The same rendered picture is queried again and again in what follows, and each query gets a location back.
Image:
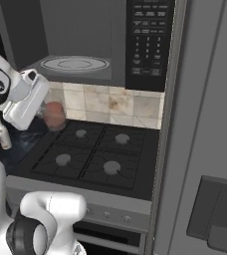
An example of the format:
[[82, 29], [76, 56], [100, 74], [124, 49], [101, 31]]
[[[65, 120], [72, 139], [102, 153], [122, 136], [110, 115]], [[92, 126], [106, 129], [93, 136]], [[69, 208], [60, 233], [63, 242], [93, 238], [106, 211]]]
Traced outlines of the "grey microwave turntable plate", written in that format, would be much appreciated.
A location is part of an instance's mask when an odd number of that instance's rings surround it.
[[110, 63], [101, 58], [86, 56], [51, 57], [44, 60], [41, 66], [50, 71], [81, 74], [106, 69]]

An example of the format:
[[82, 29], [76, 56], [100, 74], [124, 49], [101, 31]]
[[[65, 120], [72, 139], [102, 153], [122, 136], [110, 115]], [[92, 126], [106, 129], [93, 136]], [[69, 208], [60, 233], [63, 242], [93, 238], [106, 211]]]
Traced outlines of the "grey fridge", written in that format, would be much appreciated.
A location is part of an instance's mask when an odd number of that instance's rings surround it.
[[227, 179], [227, 0], [176, 18], [145, 255], [227, 255], [186, 235], [201, 177]]

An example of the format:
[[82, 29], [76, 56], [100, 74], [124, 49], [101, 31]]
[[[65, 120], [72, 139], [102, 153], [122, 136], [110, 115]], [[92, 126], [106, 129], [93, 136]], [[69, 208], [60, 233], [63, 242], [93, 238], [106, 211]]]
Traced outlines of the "white bottle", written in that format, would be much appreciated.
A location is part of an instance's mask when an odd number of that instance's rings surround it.
[[12, 142], [7, 128], [2, 124], [0, 119], [0, 144], [3, 149], [10, 149]]

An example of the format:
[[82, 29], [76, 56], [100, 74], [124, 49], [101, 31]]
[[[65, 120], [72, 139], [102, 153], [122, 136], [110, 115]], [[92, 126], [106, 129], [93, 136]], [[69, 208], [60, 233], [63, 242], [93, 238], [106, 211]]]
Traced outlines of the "grey oven front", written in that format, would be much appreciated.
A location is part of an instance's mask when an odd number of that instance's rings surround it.
[[[73, 192], [82, 195], [87, 201], [87, 208], [92, 213], [85, 215], [83, 221], [75, 224], [75, 232], [113, 233], [115, 231], [128, 231], [140, 235], [139, 248], [135, 253], [99, 247], [97, 248], [99, 253], [94, 253], [87, 248], [88, 255], [144, 255], [151, 207], [149, 201], [13, 175], [7, 177], [7, 191], [13, 207], [18, 207], [23, 196], [31, 191]], [[104, 212], [109, 212], [111, 218], [105, 219]], [[125, 223], [123, 221], [124, 216], [129, 216], [131, 222]]]

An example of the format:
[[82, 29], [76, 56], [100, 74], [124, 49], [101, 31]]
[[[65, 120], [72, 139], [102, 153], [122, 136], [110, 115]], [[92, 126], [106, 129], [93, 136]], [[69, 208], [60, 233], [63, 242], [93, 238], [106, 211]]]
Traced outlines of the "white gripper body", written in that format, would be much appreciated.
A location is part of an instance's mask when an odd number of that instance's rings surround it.
[[48, 81], [37, 75], [28, 95], [15, 103], [10, 101], [3, 111], [3, 119], [18, 130], [26, 130], [49, 91]]

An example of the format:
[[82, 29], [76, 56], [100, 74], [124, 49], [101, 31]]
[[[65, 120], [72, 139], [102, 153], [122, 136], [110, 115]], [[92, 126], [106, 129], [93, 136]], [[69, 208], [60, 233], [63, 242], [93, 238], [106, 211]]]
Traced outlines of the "reddish brown food item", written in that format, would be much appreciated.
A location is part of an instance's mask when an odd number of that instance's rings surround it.
[[45, 105], [44, 122], [51, 131], [59, 131], [66, 126], [66, 115], [60, 102]]

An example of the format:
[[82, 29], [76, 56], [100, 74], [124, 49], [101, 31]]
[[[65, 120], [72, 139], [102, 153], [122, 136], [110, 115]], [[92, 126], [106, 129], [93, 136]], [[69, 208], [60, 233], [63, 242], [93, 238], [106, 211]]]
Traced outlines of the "black open microwave oven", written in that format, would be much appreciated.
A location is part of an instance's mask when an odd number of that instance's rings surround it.
[[[52, 82], [165, 89], [175, 0], [0, 0], [6, 60]], [[110, 63], [81, 74], [50, 71], [51, 57], [86, 56]]]

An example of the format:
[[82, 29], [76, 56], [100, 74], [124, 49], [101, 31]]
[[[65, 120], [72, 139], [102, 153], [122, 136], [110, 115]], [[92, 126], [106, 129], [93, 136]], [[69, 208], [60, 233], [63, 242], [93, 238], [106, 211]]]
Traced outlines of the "dark grey fridge dispenser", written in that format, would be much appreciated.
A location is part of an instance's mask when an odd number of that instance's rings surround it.
[[227, 253], [227, 179], [201, 177], [186, 235]]

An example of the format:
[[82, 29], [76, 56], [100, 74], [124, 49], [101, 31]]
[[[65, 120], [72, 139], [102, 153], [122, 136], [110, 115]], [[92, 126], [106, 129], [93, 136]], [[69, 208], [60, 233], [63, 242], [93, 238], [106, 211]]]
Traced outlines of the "black gas hob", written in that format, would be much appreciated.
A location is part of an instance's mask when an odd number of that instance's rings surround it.
[[157, 129], [68, 121], [46, 132], [11, 174], [149, 200], [158, 140]]

